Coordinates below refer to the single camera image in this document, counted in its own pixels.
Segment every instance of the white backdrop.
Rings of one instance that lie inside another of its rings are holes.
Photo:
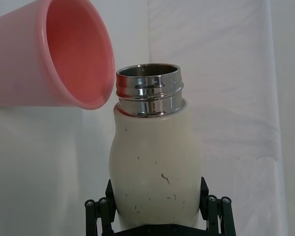
[[[0,0],[0,15],[30,0]],[[267,0],[93,0],[117,69],[176,63],[218,197],[237,235],[285,236],[280,127]],[[83,235],[103,196],[115,91],[97,111],[0,108],[0,236]]]
[[[295,235],[295,0],[272,1],[289,233]]]

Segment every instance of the pink cup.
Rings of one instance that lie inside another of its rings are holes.
[[[0,106],[105,104],[115,65],[89,0],[36,0],[0,17]]]

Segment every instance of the thermos bottle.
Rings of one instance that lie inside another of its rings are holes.
[[[121,226],[192,226],[201,164],[179,66],[142,64],[117,72],[119,103],[110,176]]]

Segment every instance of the dark speck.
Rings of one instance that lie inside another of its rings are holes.
[[[167,180],[167,183],[168,183],[168,184],[171,184],[171,183],[169,183],[169,180],[168,180],[168,178],[164,176],[164,174],[161,174],[161,176],[162,176],[162,178],[164,178],[164,179],[166,179],[166,180]]]

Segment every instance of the bottle mouth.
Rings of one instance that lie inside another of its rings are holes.
[[[162,76],[179,71],[179,66],[171,64],[142,64],[129,66],[117,71],[117,75],[126,77]]]
[[[184,107],[180,67],[141,64],[117,71],[118,108],[134,117],[159,117]]]

